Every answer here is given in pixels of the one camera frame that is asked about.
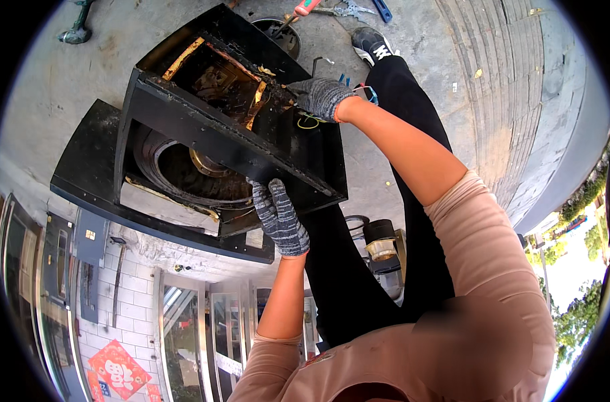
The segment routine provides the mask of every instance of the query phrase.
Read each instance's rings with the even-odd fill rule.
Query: screwdriver
[[[301,17],[306,16],[307,14],[309,14],[312,8],[318,5],[318,3],[320,3],[320,0],[303,0],[299,5],[296,6],[296,8],[294,8],[294,12],[291,14],[291,17],[289,17],[289,19],[286,20],[285,23],[281,25],[280,28],[278,28],[278,30],[273,33],[273,35],[270,36],[270,38],[276,39],[278,34],[283,29],[285,29],[287,25],[291,24],[291,21],[293,21],[294,18],[298,17],[299,15]]]

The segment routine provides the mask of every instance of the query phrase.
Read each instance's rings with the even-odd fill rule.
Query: blue tool handle
[[[383,18],[385,23],[387,24],[388,22],[390,22],[392,20],[392,13],[390,12],[390,9],[387,8],[387,6],[383,2],[383,0],[372,0],[372,1],[374,2],[374,5],[376,6],[376,8],[378,8],[379,13],[381,14],[381,18]]]

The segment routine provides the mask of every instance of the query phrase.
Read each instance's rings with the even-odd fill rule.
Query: white shoelace
[[[385,47],[384,44],[382,44],[377,50],[374,50],[373,53],[376,56],[376,58],[379,59],[379,60],[381,60],[385,56],[391,56],[392,55],[390,53],[390,51],[388,50],[388,48]]]

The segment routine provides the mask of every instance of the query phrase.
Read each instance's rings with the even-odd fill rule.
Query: person
[[[507,215],[477,174],[452,154],[432,102],[385,37],[359,28],[352,44],[371,68],[365,84],[377,93],[379,106],[331,79],[312,78],[289,88],[298,94],[299,107],[329,122],[355,125],[390,161],[405,206],[407,249],[419,250],[407,264],[403,305],[390,299],[365,266],[339,205],[297,217],[280,180],[268,186],[250,181],[263,229],[282,258],[248,364],[229,401],[435,401],[462,396],[541,401],[555,352],[552,318]],[[300,364],[303,269],[318,308],[319,332],[330,349]],[[470,304],[483,312],[468,321],[477,324],[465,326],[476,334],[474,349],[486,350],[475,358],[461,356],[472,348],[455,343],[450,335],[423,338],[415,332],[415,323],[421,326],[427,317],[424,313],[440,311],[442,302],[463,301],[464,296],[490,301]],[[506,342],[512,349],[523,342],[521,336],[513,337],[522,333],[520,327],[508,324],[504,328],[514,329],[500,330],[505,325],[500,323],[512,321],[508,317],[517,317],[526,330],[527,348],[490,352],[488,344]],[[458,338],[461,329],[449,327]],[[492,333],[504,335],[477,341],[492,339]],[[461,372],[446,374],[450,370],[442,364]],[[511,383],[504,382],[506,374]],[[464,389],[469,384],[457,384],[454,376],[475,378],[466,382],[479,389],[468,394]],[[495,382],[503,383],[502,388],[491,391]]]

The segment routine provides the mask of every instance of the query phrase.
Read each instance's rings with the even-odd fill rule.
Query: red handle
[[[320,3],[320,0],[303,0],[299,5],[296,6],[294,12],[303,17],[316,7]]]

